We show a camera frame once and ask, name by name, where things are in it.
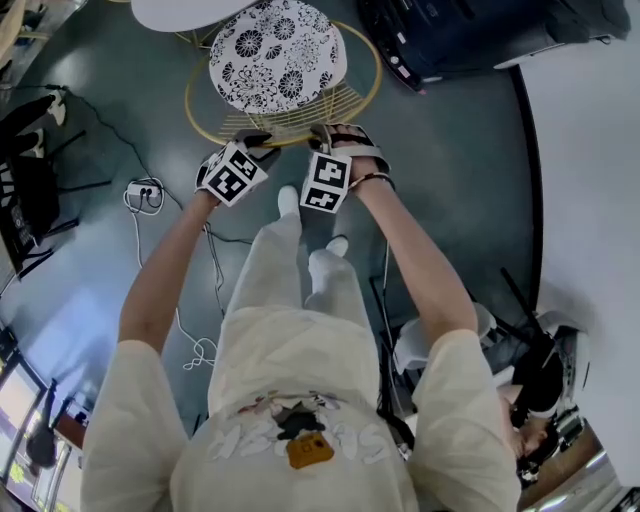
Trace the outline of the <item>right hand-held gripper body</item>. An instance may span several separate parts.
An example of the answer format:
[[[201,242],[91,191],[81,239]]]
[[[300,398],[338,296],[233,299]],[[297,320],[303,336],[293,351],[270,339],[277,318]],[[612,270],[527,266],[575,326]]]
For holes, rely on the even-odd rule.
[[[375,161],[375,170],[353,177],[353,165],[362,159]],[[389,182],[389,165],[380,149],[375,146],[353,145],[332,148],[331,154],[311,152],[300,206],[335,214],[349,192],[363,181],[380,178]]]

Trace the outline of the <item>person's right hand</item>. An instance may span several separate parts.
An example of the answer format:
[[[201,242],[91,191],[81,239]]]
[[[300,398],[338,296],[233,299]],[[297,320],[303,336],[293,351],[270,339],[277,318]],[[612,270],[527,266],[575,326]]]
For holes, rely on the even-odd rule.
[[[357,125],[334,124],[328,126],[330,140],[334,148],[363,145],[372,146],[373,142]]]

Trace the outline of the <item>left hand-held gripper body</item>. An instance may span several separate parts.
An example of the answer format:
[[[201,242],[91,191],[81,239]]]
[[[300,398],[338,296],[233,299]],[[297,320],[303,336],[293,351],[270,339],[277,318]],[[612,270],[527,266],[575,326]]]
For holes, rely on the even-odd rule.
[[[280,148],[263,148],[248,141],[228,142],[201,162],[195,191],[207,192],[221,204],[234,206],[267,180],[280,155]]]

